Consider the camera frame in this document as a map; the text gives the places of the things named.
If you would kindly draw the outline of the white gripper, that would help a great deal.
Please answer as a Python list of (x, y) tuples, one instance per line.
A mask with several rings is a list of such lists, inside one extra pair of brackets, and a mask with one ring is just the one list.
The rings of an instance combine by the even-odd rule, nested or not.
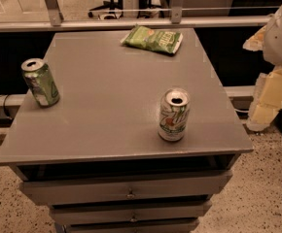
[(245, 41), (243, 48), (263, 50), (264, 60), (276, 66), (269, 74), (259, 74), (249, 107), (246, 126), (251, 131), (263, 131), (282, 109), (282, 5), (266, 26)]

